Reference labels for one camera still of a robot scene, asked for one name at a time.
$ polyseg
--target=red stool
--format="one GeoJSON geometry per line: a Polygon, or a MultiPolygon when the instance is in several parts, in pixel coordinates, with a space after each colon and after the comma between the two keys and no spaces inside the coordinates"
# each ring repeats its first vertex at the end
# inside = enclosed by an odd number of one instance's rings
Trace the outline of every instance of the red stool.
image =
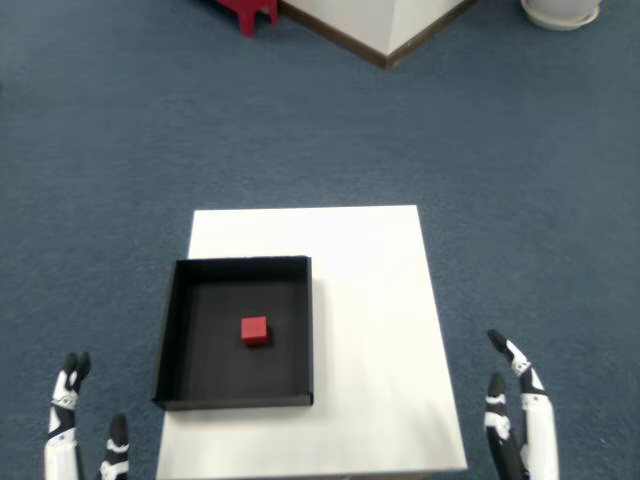
{"type": "Polygon", "coordinates": [[[278,0],[217,0],[227,8],[230,8],[238,14],[240,20],[240,30],[248,37],[252,36],[255,31],[256,13],[267,7],[269,9],[269,17],[271,23],[278,21],[278,0]]]}

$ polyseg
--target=stool leg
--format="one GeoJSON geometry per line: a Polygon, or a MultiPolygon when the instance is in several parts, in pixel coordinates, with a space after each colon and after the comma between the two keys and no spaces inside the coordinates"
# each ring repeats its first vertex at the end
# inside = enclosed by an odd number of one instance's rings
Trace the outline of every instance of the stool leg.
{"type": "Polygon", "coordinates": [[[240,31],[242,32],[242,34],[246,35],[247,37],[252,37],[256,29],[255,13],[242,13],[238,15],[238,18],[240,20],[240,31]]]}
{"type": "Polygon", "coordinates": [[[278,0],[268,0],[267,6],[269,7],[271,23],[276,23],[278,21],[278,0]]]}

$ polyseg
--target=white wall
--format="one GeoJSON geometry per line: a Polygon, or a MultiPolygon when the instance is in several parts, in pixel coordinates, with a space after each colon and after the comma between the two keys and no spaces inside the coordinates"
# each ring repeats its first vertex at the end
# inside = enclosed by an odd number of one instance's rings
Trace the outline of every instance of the white wall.
{"type": "Polygon", "coordinates": [[[434,23],[463,0],[391,0],[395,3],[388,52],[434,23]]]}
{"type": "Polygon", "coordinates": [[[365,45],[387,53],[395,0],[286,0],[286,2],[365,45]]]}
{"type": "Polygon", "coordinates": [[[285,0],[388,55],[462,0],[285,0]]]}

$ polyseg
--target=blue carpet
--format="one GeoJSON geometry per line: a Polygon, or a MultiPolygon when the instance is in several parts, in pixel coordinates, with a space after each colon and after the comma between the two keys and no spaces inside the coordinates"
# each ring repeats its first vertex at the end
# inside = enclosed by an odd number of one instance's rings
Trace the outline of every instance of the blue carpet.
{"type": "Polygon", "coordinates": [[[73,350],[94,360],[88,470],[123,411],[131,476],[153,477],[159,325],[194,209],[416,203],[470,466],[443,478],[496,478],[489,327],[539,367],[562,476],[640,478],[639,13],[607,2],[558,34],[484,0],[383,72],[287,19],[243,38],[202,1],[4,0],[0,477],[40,477],[73,350]]]}

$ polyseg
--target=white flower pot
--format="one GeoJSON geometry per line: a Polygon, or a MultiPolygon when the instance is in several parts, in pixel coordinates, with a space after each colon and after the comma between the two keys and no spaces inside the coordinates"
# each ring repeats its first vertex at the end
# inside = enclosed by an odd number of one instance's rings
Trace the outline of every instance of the white flower pot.
{"type": "Polygon", "coordinates": [[[593,22],[600,0],[520,0],[529,19],[551,30],[575,30],[593,22]]]}

